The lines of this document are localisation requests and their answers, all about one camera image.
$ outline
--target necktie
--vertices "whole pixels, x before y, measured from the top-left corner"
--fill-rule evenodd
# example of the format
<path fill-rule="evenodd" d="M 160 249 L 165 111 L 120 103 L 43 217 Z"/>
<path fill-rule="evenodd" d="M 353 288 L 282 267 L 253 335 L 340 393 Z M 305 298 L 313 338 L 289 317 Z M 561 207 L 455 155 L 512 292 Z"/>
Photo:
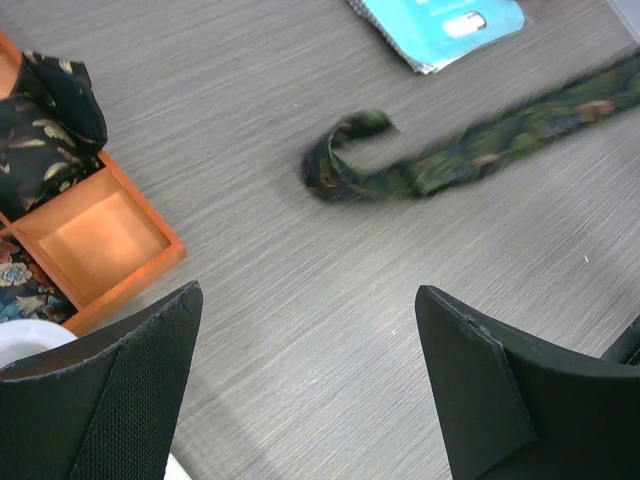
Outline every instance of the necktie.
<path fill-rule="evenodd" d="M 395 127 L 384 112 L 353 113 L 306 153 L 302 179 L 313 195 L 327 202 L 428 198 L 493 175 L 639 105 L 640 50 L 376 171 L 350 167 L 336 150 Z"/>

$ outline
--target floral cloth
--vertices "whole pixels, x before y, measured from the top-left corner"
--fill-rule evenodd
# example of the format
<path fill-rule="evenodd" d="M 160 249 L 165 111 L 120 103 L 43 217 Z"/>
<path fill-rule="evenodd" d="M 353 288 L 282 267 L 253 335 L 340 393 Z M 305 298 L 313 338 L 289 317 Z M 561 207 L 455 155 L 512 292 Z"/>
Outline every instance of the floral cloth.
<path fill-rule="evenodd" d="M 338 122 L 305 155 L 302 178 L 313 195 L 327 202 L 428 198 L 493 175 L 639 105 L 640 50 L 379 171 L 355 170 L 335 152 L 352 141 L 393 130 L 383 112 L 357 112 Z"/>
<path fill-rule="evenodd" d="M 0 239 L 0 323 L 39 318 L 56 323 L 76 309 L 13 239 Z"/>
<path fill-rule="evenodd" d="M 24 52 L 0 101 L 0 211 L 16 220 L 96 172 L 106 141 L 85 66 Z"/>

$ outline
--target gray wood-grain floor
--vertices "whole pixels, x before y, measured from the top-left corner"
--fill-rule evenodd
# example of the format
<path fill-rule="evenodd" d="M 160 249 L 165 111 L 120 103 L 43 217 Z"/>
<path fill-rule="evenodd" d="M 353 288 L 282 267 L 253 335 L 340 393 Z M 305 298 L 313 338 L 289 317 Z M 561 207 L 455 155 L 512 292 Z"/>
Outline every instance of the gray wood-grain floor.
<path fill-rule="evenodd" d="M 121 315 L 203 286 L 194 480 L 449 478 L 421 284 L 589 354 L 640 313 L 640 113 L 429 202 L 320 205 L 293 173 L 352 110 L 414 148 L 631 45 L 604 2 L 524 1 L 528 30 L 420 77 L 343 0 L 0 0 L 20 47 L 86 61 L 108 149 L 186 242 Z"/>

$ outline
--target plastic bag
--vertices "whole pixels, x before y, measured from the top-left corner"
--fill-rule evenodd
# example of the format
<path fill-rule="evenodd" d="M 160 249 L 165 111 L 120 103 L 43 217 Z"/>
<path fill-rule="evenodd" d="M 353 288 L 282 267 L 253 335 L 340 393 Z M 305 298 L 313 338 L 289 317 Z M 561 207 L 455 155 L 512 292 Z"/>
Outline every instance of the plastic bag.
<path fill-rule="evenodd" d="M 418 73 L 437 72 L 531 23 L 531 0 L 347 0 Z"/>
<path fill-rule="evenodd" d="M 640 0 L 609 0 L 627 29 L 640 43 Z"/>

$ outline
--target blue paper card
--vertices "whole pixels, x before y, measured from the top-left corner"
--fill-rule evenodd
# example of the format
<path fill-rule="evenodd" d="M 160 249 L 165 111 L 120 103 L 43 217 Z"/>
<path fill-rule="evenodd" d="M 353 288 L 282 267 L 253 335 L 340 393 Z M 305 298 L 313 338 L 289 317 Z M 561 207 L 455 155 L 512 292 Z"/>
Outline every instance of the blue paper card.
<path fill-rule="evenodd" d="M 640 0 L 609 0 L 633 38 L 640 43 Z"/>
<path fill-rule="evenodd" d="M 431 73 L 520 31 L 516 0 L 349 0 L 414 70 Z"/>

